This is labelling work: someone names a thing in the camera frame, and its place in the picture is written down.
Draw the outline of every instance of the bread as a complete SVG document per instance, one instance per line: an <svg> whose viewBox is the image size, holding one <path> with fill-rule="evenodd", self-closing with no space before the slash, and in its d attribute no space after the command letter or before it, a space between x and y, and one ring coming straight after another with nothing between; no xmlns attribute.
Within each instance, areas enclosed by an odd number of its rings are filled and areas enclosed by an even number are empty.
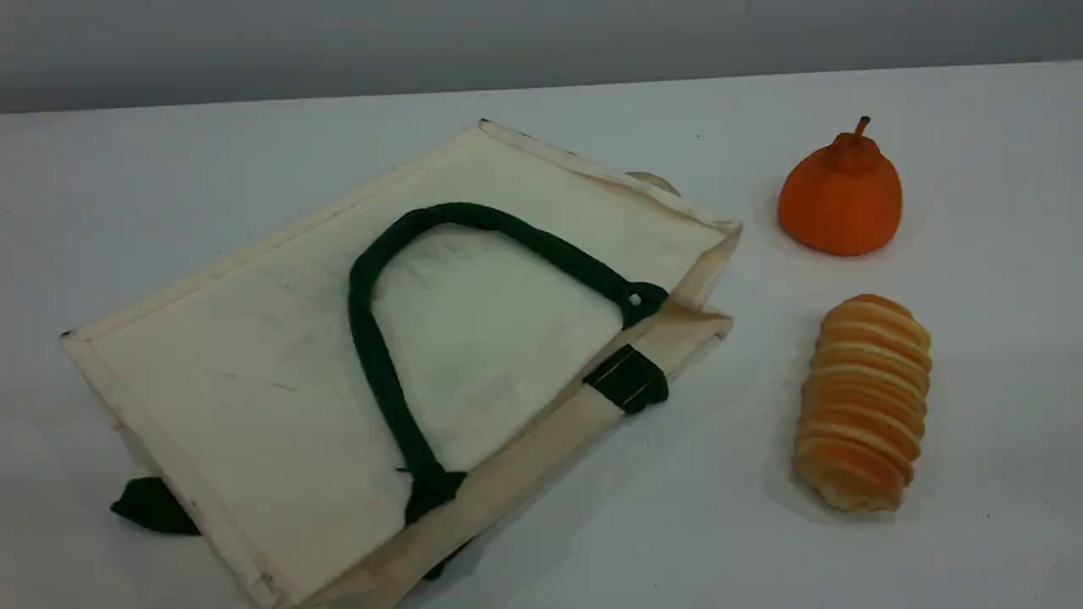
<svg viewBox="0 0 1083 609"><path fill-rule="evenodd" d="M922 454L929 334L904 307L861 295L824 315L801 386L797 476L845 511L895 510Z"/></svg>

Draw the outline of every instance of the wall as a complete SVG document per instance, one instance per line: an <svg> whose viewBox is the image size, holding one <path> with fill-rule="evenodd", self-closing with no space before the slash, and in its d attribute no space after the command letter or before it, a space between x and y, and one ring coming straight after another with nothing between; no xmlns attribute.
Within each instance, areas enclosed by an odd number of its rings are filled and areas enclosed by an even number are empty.
<svg viewBox="0 0 1083 609"><path fill-rule="evenodd" d="M6 0L0 109L1080 56L1078 0Z"/></svg>

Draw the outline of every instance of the bread roll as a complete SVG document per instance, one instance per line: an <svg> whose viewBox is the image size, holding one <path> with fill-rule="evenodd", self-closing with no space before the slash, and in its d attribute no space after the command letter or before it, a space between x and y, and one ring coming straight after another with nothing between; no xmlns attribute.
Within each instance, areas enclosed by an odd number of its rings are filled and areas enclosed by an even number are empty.
<svg viewBox="0 0 1083 609"><path fill-rule="evenodd" d="M794 445L797 476L845 511L895 510L922 454L929 334L870 294L820 324Z"/></svg>

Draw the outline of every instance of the bag handle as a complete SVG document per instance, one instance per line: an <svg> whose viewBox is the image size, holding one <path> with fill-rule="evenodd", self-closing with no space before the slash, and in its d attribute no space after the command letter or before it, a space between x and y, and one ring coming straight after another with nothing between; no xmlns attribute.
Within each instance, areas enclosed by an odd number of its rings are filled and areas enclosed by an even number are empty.
<svg viewBox="0 0 1083 609"><path fill-rule="evenodd" d="M445 203L415 209L396 220L353 263L348 309L354 348L365 377L406 461L405 470L414 478L406 503L406 526L454 500L466 474L444 469L410 414L387 342L373 315L373 300L376 281L388 262L421 234L442 224L496 231L518 242L616 304L625 329L657 312L668 298L662 287L628 282L574 245L491 207Z"/></svg>

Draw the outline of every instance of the pastry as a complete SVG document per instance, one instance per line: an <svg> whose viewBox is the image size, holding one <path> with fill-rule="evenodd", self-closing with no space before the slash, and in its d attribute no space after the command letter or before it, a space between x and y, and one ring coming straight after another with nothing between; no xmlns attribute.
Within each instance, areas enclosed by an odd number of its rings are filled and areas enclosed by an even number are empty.
<svg viewBox="0 0 1083 609"><path fill-rule="evenodd" d="M801 386L797 476L833 507L895 510L922 454L929 334L904 307L874 295L824 315Z"/></svg>

